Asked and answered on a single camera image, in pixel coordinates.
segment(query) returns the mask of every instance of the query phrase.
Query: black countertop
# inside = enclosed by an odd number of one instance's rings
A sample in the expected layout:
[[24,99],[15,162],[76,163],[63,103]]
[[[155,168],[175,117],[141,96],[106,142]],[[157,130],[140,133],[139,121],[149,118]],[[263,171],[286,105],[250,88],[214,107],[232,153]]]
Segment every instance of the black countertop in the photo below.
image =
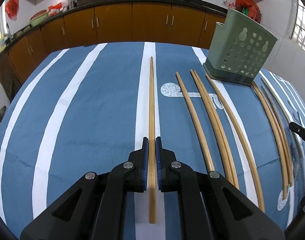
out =
[[80,11],[83,9],[87,9],[87,8],[91,8],[91,7],[95,7],[95,6],[100,6],[100,5],[107,5],[107,4],[114,4],[114,3],[122,3],[122,2],[158,2],[158,3],[168,3],[168,4],[174,4],[174,5],[181,5],[181,6],[186,6],[186,7],[190,7],[193,9],[198,9],[198,10],[203,10],[203,11],[208,11],[208,12],[212,12],[212,13],[216,13],[222,16],[226,16],[227,14],[227,9],[220,7],[218,5],[203,1],[203,0],[104,0],[104,1],[99,1],[99,2],[94,2],[94,3],[89,3],[86,5],[81,5],[81,6],[77,6],[73,9],[69,9],[65,12],[59,13],[55,16],[52,17],[48,17],[46,20],[44,20],[41,24],[30,28],[29,30],[27,30],[26,32],[24,32],[22,35],[20,35],[18,38],[12,40],[7,46],[6,48],[0,52],[0,54],[4,53],[5,51],[8,51],[8,49],[13,46],[19,39],[21,39],[22,37],[24,37],[25,35],[33,32],[34,30],[40,28],[41,26],[43,26],[44,24],[55,20],[59,17],[65,16],[67,14],[70,14],[72,12],[76,12],[76,11]]

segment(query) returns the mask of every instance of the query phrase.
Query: wooden cabinet door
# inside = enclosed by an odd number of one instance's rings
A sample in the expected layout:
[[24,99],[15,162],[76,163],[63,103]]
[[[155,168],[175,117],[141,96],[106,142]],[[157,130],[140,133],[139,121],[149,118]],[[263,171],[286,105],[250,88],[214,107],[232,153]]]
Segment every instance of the wooden cabinet door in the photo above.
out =
[[204,11],[173,5],[167,42],[197,47],[204,18]]
[[225,19],[224,16],[206,12],[198,47],[209,49],[211,46],[211,40],[214,36],[216,22],[224,23]]
[[171,5],[133,3],[132,41],[167,42]]
[[21,38],[10,48],[9,56],[23,84],[30,74],[35,70],[27,37]]
[[47,54],[69,48],[63,17],[42,26],[41,34]]
[[35,68],[47,57],[44,41],[39,29],[27,35],[27,41]]
[[17,73],[6,52],[0,54],[0,83],[7,97],[12,101],[21,85],[17,81]]
[[88,46],[97,44],[94,8],[65,15],[66,34],[69,46]]
[[98,43],[131,41],[131,3],[95,7]]

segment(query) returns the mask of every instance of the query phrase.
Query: wooden chopstick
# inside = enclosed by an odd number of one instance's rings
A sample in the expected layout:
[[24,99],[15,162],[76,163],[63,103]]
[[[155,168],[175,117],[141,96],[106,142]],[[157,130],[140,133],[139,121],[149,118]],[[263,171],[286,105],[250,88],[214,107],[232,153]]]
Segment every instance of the wooden chopstick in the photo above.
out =
[[[277,96],[275,95],[275,93],[273,92],[273,90],[270,88],[270,86],[268,85],[267,81],[264,79],[264,78],[261,78],[261,81],[264,83],[264,85],[266,86],[266,88],[268,89],[269,93],[272,95],[272,97],[275,99],[276,103],[278,104],[280,110],[282,111],[287,123],[290,123],[290,119],[288,117],[288,115],[286,114],[286,110],[284,109],[284,107],[282,106],[282,104],[280,103],[280,101],[278,100]],[[299,146],[299,142],[296,138],[296,135],[295,133],[292,131],[291,132],[292,135],[293,135],[293,138],[294,138],[294,141],[295,141],[295,144],[296,144],[296,148],[297,148],[297,151],[298,151],[298,154],[299,154],[299,157],[301,158],[303,155],[302,155],[302,152],[300,150],[300,146]]]
[[259,101],[261,102],[261,104],[264,108],[264,111],[265,111],[266,116],[269,120],[270,126],[272,128],[272,131],[273,131],[273,134],[274,134],[274,137],[275,137],[275,141],[276,141],[277,149],[278,149],[278,154],[279,154],[279,158],[280,158],[280,164],[281,164],[281,167],[282,167],[283,199],[286,199],[286,197],[287,197],[287,186],[289,184],[288,183],[288,173],[287,173],[285,155],[284,155],[284,152],[283,152],[283,145],[282,145],[282,142],[281,142],[280,134],[279,134],[278,129],[277,129],[277,124],[276,124],[277,121],[274,120],[273,115],[272,115],[272,111],[271,111],[271,109],[268,105],[268,102],[264,98],[264,95],[262,94],[261,90],[257,87],[257,85],[254,82],[251,85],[252,85]]
[[257,199],[258,199],[258,206],[260,208],[260,210],[262,212],[265,212],[265,205],[264,205],[264,197],[263,197],[263,192],[261,189],[261,184],[260,184],[260,180],[259,180],[259,176],[258,176],[258,172],[257,172],[257,167],[255,165],[254,162],[254,158],[251,154],[251,151],[249,149],[248,143],[246,141],[245,135],[242,132],[235,115],[233,114],[232,110],[230,109],[229,105],[227,104],[225,98],[223,97],[223,95],[220,93],[219,89],[217,88],[217,86],[214,84],[214,82],[212,81],[212,79],[206,74],[206,78],[208,79],[209,83],[211,84],[211,86],[213,87],[214,91],[216,92],[217,96],[219,97],[219,100],[222,102],[223,106],[225,107],[234,127],[235,130],[237,132],[237,135],[239,137],[239,140],[242,144],[243,150],[245,152],[247,161],[249,163],[249,168],[251,170],[251,175],[252,178],[254,180],[254,185],[255,185],[255,190],[256,190],[256,194],[257,194]]
[[154,63],[150,58],[149,74],[149,141],[148,141],[148,194],[149,194],[149,223],[157,222],[156,207],[156,149],[155,149],[155,88]]
[[188,106],[188,110],[189,110],[190,115],[192,117],[195,129],[196,129],[196,132],[197,132],[197,136],[198,136],[198,139],[199,139],[199,143],[201,145],[201,149],[202,149],[202,152],[203,152],[203,156],[204,156],[204,160],[205,160],[205,163],[206,163],[207,171],[209,173],[211,171],[214,171],[215,169],[214,169],[214,164],[213,164],[212,159],[211,159],[211,153],[209,152],[207,141],[206,141],[202,126],[199,122],[199,119],[198,119],[196,110],[194,108],[194,105],[193,105],[193,103],[192,103],[192,101],[191,101],[191,99],[188,95],[188,92],[185,88],[185,85],[184,85],[183,81],[181,80],[180,75],[179,75],[178,72],[176,72],[176,77],[177,77],[179,86],[181,88],[181,91],[183,93],[183,96],[185,98],[186,104]]
[[284,149],[284,154],[285,154],[285,159],[286,159],[286,165],[287,165],[287,173],[288,173],[288,180],[289,180],[289,185],[292,187],[293,185],[293,173],[292,173],[292,169],[291,169],[291,159],[290,159],[290,150],[288,147],[288,142],[287,142],[287,137],[284,131],[284,127],[282,124],[282,121],[280,120],[279,114],[277,112],[277,109],[273,103],[273,100],[270,98],[270,96],[268,95],[268,92],[266,91],[266,89],[261,86],[269,103],[271,108],[273,109],[274,115],[276,117],[278,126],[279,126],[279,131],[280,131],[280,137],[282,139],[282,144],[283,144],[283,149]]
[[218,117],[218,114],[214,108],[214,105],[212,104],[208,92],[203,85],[202,81],[200,80],[200,77],[198,76],[197,72],[190,70],[193,79],[195,81],[195,84],[198,88],[198,91],[200,93],[200,96],[203,100],[204,106],[206,108],[206,111],[208,113],[209,119],[211,121],[211,125],[214,129],[215,137],[219,146],[219,151],[221,155],[221,159],[223,161],[223,166],[224,166],[224,171],[226,175],[226,179],[233,184],[236,188],[239,189],[239,184],[238,184],[238,179],[237,179],[237,174],[236,174],[236,169],[234,165],[234,161],[232,161],[233,167],[230,165],[230,160],[232,159],[229,158],[229,155],[231,155],[230,148],[228,145],[228,141],[226,138],[226,135],[224,133],[223,127],[221,125],[220,119]]

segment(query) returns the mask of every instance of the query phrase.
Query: silver screw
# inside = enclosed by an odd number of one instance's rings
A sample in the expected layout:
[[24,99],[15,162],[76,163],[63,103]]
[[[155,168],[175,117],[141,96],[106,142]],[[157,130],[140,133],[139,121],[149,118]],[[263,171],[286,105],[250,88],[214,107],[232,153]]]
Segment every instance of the silver screw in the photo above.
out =
[[209,172],[209,176],[213,179],[219,178],[220,174],[217,171],[211,171]]
[[123,166],[124,166],[125,169],[130,169],[130,168],[132,168],[134,165],[133,165],[132,162],[125,162]]
[[91,171],[91,172],[86,173],[85,178],[93,179],[95,176],[96,176],[95,173]]
[[177,169],[177,168],[180,168],[180,167],[181,167],[181,163],[180,163],[180,162],[177,162],[177,161],[176,161],[176,162],[172,162],[172,163],[171,163],[171,167],[176,168],[176,169]]

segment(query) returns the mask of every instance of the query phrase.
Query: blue tablecloth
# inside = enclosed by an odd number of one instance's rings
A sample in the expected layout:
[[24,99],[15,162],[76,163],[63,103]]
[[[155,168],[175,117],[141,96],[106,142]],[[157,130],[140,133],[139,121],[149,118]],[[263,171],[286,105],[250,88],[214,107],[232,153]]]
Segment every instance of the blue tablecloth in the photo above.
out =
[[[149,61],[155,64],[156,136],[195,171],[206,173],[198,138],[175,77],[188,90],[211,152],[224,174],[215,135],[190,75],[195,69],[210,94],[234,158],[240,191],[257,202],[249,166],[235,130],[204,77],[208,51],[173,44],[126,42],[77,47],[50,54],[24,83],[0,126],[0,216],[19,237],[22,229],[88,171],[110,171],[141,148],[148,136]],[[305,104],[287,81],[262,70],[297,123]],[[266,214],[285,229],[304,194],[305,143],[291,148],[294,186],[282,201],[282,175],[274,136],[250,87],[218,82],[249,140],[261,181]],[[158,223],[149,225],[147,195],[128,194],[124,239],[180,239],[175,193],[158,193]]]

